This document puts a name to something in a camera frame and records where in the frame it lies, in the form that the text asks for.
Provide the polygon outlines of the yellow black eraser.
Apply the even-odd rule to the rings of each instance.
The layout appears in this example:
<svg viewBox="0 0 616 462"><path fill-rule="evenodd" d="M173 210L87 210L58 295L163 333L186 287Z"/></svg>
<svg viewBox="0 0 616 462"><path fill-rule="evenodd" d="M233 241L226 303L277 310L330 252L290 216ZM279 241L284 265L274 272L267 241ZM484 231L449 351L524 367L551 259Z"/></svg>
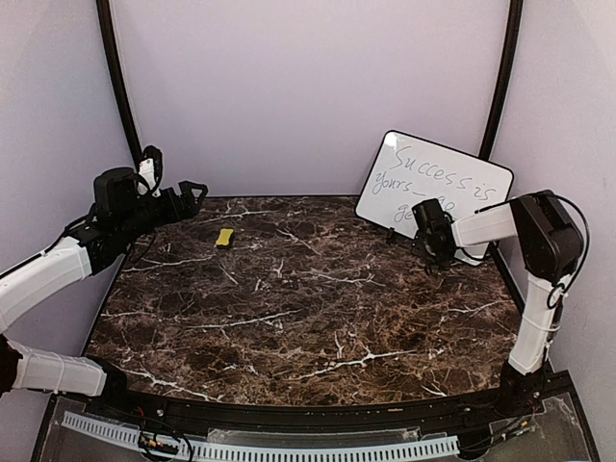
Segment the yellow black eraser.
<svg viewBox="0 0 616 462"><path fill-rule="evenodd" d="M231 247L235 239L235 230L233 228L222 228L218 233L216 240L216 248Z"/></svg>

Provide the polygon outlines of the white whiteboard black frame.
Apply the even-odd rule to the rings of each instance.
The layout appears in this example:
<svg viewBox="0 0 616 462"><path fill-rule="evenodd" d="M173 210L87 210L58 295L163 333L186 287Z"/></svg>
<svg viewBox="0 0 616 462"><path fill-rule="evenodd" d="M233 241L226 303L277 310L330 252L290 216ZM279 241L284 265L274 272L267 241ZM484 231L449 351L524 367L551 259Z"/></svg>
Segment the white whiteboard black frame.
<svg viewBox="0 0 616 462"><path fill-rule="evenodd" d="M390 130L380 144L355 207L359 218L413 238L412 207L436 199L460 219L503 202L514 173L507 167L436 142Z"/></svg>

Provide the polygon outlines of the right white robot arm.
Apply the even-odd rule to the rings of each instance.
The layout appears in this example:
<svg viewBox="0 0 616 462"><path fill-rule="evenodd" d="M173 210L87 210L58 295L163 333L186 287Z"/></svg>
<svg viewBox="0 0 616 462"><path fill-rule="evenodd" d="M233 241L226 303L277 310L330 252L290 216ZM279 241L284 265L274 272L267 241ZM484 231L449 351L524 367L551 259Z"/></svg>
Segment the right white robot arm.
<svg viewBox="0 0 616 462"><path fill-rule="evenodd" d="M527 293L520 328L500 372L491 408L502 418L521 413L543 391L545 365L560 328L563 301L589 250L587 227L568 214L573 203L550 190L524 194L453 219L439 201L412 209L415 241L429 264L446 268L459 250L517 239L527 272Z"/></svg>

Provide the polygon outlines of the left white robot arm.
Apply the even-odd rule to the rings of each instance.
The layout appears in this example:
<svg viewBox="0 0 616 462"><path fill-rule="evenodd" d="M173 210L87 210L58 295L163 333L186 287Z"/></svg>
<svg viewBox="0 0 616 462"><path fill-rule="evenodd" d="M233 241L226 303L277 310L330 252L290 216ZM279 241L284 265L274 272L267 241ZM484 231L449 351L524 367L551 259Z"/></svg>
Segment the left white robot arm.
<svg viewBox="0 0 616 462"><path fill-rule="evenodd" d="M93 191L85 216L71 222L52 245L2 273L3 332L51 295L108 268L141 236L195 217L208 188L183 181L177 189L160 190L156 175L117 167L96 177ZM107 380L105 368L87 357L1 339L3 393L31 389L97 397L113 418L129 419L136 411L135 397Z"/></svg>

